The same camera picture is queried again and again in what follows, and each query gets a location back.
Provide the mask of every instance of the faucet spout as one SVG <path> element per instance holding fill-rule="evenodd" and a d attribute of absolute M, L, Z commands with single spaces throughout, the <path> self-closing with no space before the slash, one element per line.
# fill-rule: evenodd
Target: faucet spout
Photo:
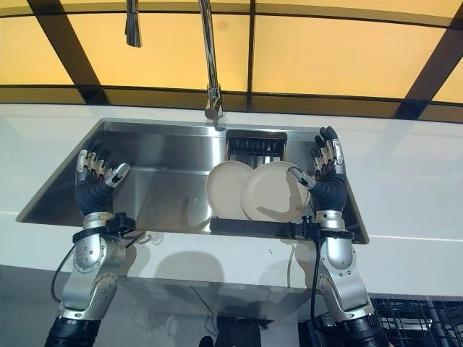
<path fill-rule="evenodd" d="M 220 84 L 217 82 L 216 51 L 214 48 L 214 32 L 212 28 L 212 11 L 209 0 L 198 0 L 201 20 L 203 22 L 205 57 L 208 65 L 208 102 L 205 107 L 205 116 L 209 119 L 218 119 L 223 116 Z"/>
<path fill-rule="evenodd" d="M 125 21 L 125 35 L 127 44 L 141 47 L 140 23 L 138 21 L 138 0 L 127 0 L 127 20 Z"/>

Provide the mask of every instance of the robotic arm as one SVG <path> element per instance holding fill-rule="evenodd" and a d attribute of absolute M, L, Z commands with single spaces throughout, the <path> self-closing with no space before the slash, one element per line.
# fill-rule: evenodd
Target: robotic arm
<path fill-rule="evenodd" d="M 346 347 L 387 347 L 389 342 L 357 272 L 352 241 L 328 236 L 333 231 L 346 231 L 342 211 L 347 201 L 347 177 L 341 143 L 331 127 L 321 128 L 315 141 L 318 146 L 312 152 L 315 178 L 298 168 L 289 169 L 314 196 L 315 221 L 321 226 L 322 238 L 314 240 L 317 251 L 314 288 L 318 287 L 323 295 Z"/>
<path fill-rule="evenodd" d="M 75 199 L 84 215 L 83 230 L 73 236 L 74 267 L 63 290 L 46 347 L 93 346 L 101 320 L 116 293 L 116 272 L 125 258 L 124 234 L 135 222 L 112 215 L 112 193 L 129 165 L 108 168 L 108 151 L 87 144 L 77 158 Z"/>

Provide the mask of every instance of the kitchen sink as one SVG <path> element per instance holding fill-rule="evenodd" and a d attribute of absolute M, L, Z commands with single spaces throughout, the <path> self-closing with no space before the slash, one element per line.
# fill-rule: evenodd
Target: kitchen sink
<path fill-rule="evenodd" d="M 264 132 L 283 134 L 284 157 L 280 159 L 313 172 L 309 153 L 315 146 L 316 128 L 228 125 L 227 129 L 217 129 L 184 122 L 101 119 L 39 189 L 17 221 L 82 225 L 74 200 L 75 166 L 80 148 L 90 139 L 103 142 L 103 147 L 110 151 L 110 162 L 129 163 L 132 167 L 114 193 L 114 212 L 125 212 L 135 219 L 141 231 L 209 234 L 214 216 L 206 198 L 205 182 L 211 169 L 222 161 L 243 161 L 240 156 L 231 158 L 227 146 L 227 134 L 237 131 L 251 136 Z M 254 156 L 253 162 L 256 166 L 272 160 L 264 153 L 259 158 Z M 368 235 L 350 190 L 345 213 L 356 243 L 367 243 Z M 303 214 L 313 215 L 309 208 Z M 239 231 L 229 234 L 239 235 Z M 262 233 L 254 236 L 277 237 Z"/>

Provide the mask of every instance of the ceramic plate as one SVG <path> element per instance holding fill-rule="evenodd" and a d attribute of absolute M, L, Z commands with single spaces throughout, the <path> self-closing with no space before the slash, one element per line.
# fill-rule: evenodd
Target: ceramic plate
<path fill-rule="evenodd" d="M 310 193 L 288 173 L 292 166 L 275 161 L 259 166 L 249 176 L 241 203 L 250 219 L 289 222 L 302 214 Z"/>
<path fill-rule="evenodd" d="M 239 161 L 224 161 L 209 173 L 206 196 L 212 211 L 220 218 L 249 219 L 241 206 L 241 194 L 252 168 Z"/>

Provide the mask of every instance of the white countertop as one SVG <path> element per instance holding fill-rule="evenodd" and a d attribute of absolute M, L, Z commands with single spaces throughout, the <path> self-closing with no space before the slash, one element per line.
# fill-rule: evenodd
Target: white countertop
<path fill-rule="evenodd" d="M 19 211 L 103 118 L 205 123 L 202 111 L 109 106 L 0 105 L 0 264 L 54 270 L 78 228 L 17 223 Z M 463 296 L 463 124 L 226 113 L 229 124 L 338 132 L 370 235 L 356 246 L 372 293 Z M 128 275 L 230 285 L 307 288 L 310 242 L 150 233 Z"/>

